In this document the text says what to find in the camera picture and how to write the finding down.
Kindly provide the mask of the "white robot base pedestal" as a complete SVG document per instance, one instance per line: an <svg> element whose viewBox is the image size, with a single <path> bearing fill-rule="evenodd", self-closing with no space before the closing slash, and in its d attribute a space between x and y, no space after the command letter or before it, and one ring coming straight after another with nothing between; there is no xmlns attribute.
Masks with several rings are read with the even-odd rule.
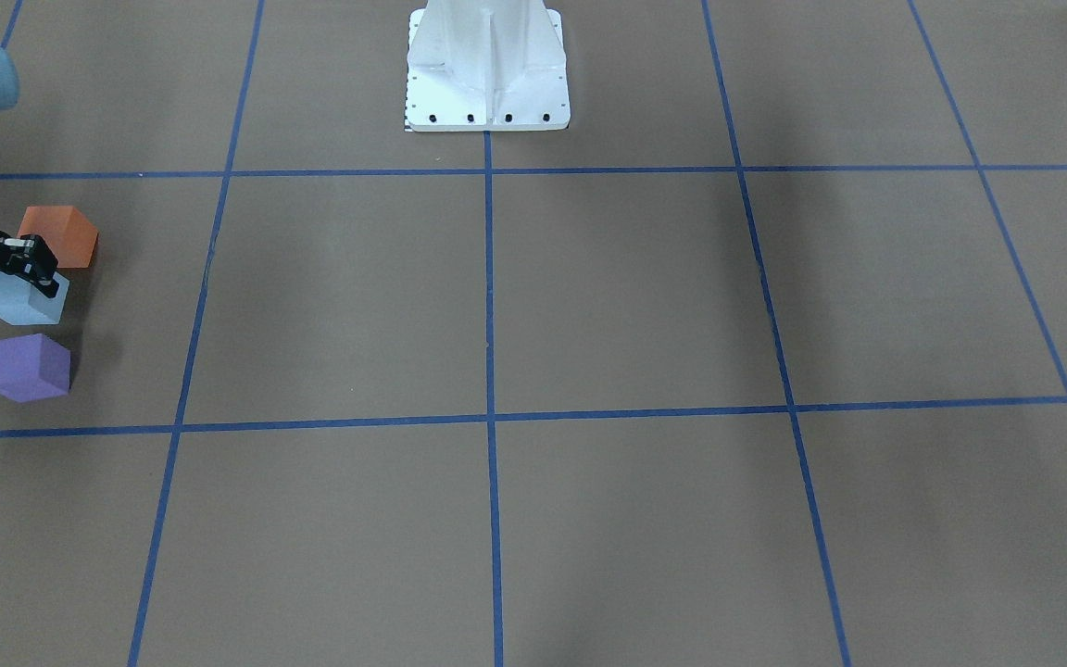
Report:
<svg viewBox="0 0 1067 667"><path fill-rule="evenodd" d="M542 1L428 1L408 20L408 132L571 125L562 16Z"/></svg>

